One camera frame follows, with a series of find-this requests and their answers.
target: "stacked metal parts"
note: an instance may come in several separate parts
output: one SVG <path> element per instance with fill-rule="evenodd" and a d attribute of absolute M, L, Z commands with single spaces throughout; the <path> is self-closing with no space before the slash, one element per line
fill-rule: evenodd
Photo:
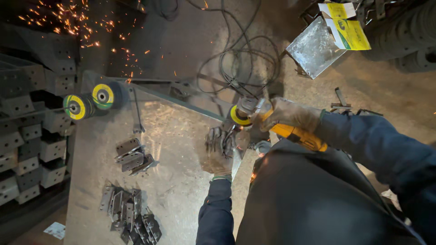
<path fill-rule="evenodd" d="M 134 245 L 155 245 L 162 236 L 159 223 L 150 209 L 142 215 L 141 190 L 104 187 L 100 211 L 111 218 L 111 231 L 119 232 L 121 240 Z"/>
<path fill-rule="evenodd" d="M 372 49 L 363 54 L 369 60 L 395 59 L 403 72 L 436 70 L 436 0 L 406 11 L 367 36 Z"/>
<path fill-rule="evenodd" d="M 129 139 L 116 146 L 118 154 L 115 163 L 121 165 L 121 172 L 131 170 L 129 176 L 145 172 L 154 163 L 151 154 L 144 154 L 142 146 L 137 138 Z"/>
<path fill-rule="evenodd" d="M 75 126 L 56 102 L 74 91 L 77 45 L 68 35 L 0 30 L 8 36 L 0 54 L 0 205 L 24 204 L 65 179 Z"/>

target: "dark work jacket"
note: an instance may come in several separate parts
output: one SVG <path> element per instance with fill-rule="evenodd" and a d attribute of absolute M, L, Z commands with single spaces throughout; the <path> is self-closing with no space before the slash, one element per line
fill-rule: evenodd
<path fill-rule="evenodd" d="M 260 161 L 233 238 L 231 183 L 215 180 L 198 216 L 198 245 L 436 244 L 436 152 L 379 116 L 326 113 L 316 153 L 281 140 Z M 398 195 L 405 225 L 353 160 Z"/>

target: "black cable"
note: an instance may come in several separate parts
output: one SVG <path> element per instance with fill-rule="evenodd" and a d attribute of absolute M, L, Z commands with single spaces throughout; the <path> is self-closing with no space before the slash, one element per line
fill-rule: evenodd
<path fill-rule="evenodd" d="M 172 10 L 164 11 L 162 8 L 162 0 L 151 0 L 151 5 L 154 11 L 167 21 L 173 21 L 179 14 L 179 0 L 176 0 L 176 7 Z"/>
<path fill-rule="evenodd" d="M 261 0 L 259 0 L 257 6 L 256 6 L 256 10 L 254 11 L 252 17 L 250 18 L 249 23 L 247 24 L 247 26 L 245 28 L 242 27 L 242 25 L 240 24 L 240 22 L 236 19 L 236 17 L 229 11 L 227 11 L 224 8 L 224 0 L 221 0 L 221 8 L 220 9 L 204 9 L 199 7 L 198 5 L 194 4 L 191 0 L 186 0 L 189 4 L 191 4 L 192 6 L 194 6 L 195 8 L 199 9 L 199 10 L 203 10 L 203 11 L 220 11 L 222 12 L 222 15 L 224 17 L 225 23 L 227 25 L 227 29 L 228 29 L 228 37 L 227 37 L 227 41 L 224 47 L 224 51 L 219 53 L 219 54 L 215 54 L 212 57 L 210 57 L 209 59 L 207 59 L 205 62 L 203 62 L 203 64 L 201 64 L 198 73 L 197 73 L 197 87 L 204 93 L 211 93 L 211 94 L 218 94 L 220 91 L 224 90 L 225 88 L 232 88 L 233 90 L 235 90 L 238 94 L 240 95 L 245 95 L 245 96 L 254 96 L 257 97 L 259 95 L 261 95 L 263 93 L 263 90 L 268 87 L 271 82 L 275 81 L 279 74 L 280 74 L 280 58 L 279 58 L 279 52 L 277 49 L 277 46 L 273 43 L 273 41 L 266 37 L 266 36 L 256 36 L 252 39 L 249 39 L 247 36 L 247 30 L 248 28 L 251 26 L 251 24 L 254 21 L 254 18 L 256 17 L 259 8 L 260 8 L 260 4 L 261 4 Z M 236 41 L 228 48 L 228 45 L 230 43 L 230 38 L 231 38 L 231 30 L 230 30 L 230 25 L 228 23 L 228 19 L 227 16 L 229 15 L 238 25 L 239 29 L 242 31 L 241 35 L 236 39 Z M 244 38 L 245 39 L 245 43 L 240 47 L 240 48 L 235 48 L 235 45 L 238 44 L 238 42 Z M 274 52 L 275 52 L 275 57 L 265 53 L 261 50 L 257 50 L 257 49 L 253 49 L 251 47 L 250 42 L 257 39 L 257 38 L 264 38 L 266 39 L 268 42 L 271 43 Z M 236 77 L 241 73 L 240 69 L 242 66 L 242 60 L 241 60 L 241 56 L 240 54 L 242 52 L 245 53 L 249 53 L 250 55 L 250 73 L 248 75 L 248 78 L 246 79 L 247 82 L 239 82 L 237 81 Z M 228 53 L 233 53 L 235 56 L 235 59 L 233 60 L 232 66 L 231 66 L 231 73 L 232 74 L 228 74 L 227 72 L 225 72 L 224 67 L 223 67 L 223 60 L 226 54 Z M 267 60 L 268 62 L 270 62 L 274 69 L 273 69 L 273 73 L 270 77 L 268 77 L 266 79 L 266 83 L 259 85 L 259 84 L 251 84 L 248 81 L 250 80 L 252 73 L 253 73 L 253 55 L 257 55 L 260 56 L 261 58 Z M 219 61 L 218 61 L 218 69 L 219 69 L 219 73 L 220 75 L 223 77 L 223 79 L 228 83 L 227 87 L 223 87 L 217 91 L 204 91 L 203 89 L 201 89 L 200 84 L 199 84 L 199 74 L 201 73 L 203 67 L 209 63 L 211 60 L 218 58 L 219 57 Z M 238 70 L 236 72 L 236 74 L 233 74 L 234 71 L 234 66 L 236 64 L 236 61 L 239 61 L 239 67 Z M 260 88 L 256 93 L 251 93 L 248 89 L 245 88 L 245 86 L 251 86 L 251 87 L 257 87 Z"/>

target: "person's left hand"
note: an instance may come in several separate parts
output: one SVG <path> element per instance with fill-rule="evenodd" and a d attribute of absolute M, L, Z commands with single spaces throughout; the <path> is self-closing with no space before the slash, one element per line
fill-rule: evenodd
<path fill-rule="evenodd" d="M 206 135 L 207 162 L 214 176 L 232 175 L 235 134 L 230 135 L 221 127 L 211 128 Z"/>

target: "paper label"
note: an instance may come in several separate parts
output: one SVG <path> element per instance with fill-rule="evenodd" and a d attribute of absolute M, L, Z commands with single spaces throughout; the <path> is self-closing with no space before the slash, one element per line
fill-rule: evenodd
<path fill-rule="evenodd" d="M 44 232 L 62 240 L 65 237 L 65 225 L 55 222 L 45 229 Z"/>
<path fill-rule="evenodd" d="M 371 49 L 368 39 L 363 33 L 360 22 L 357 20 L 333 19 L 345 49 L 368 50 Z"/>

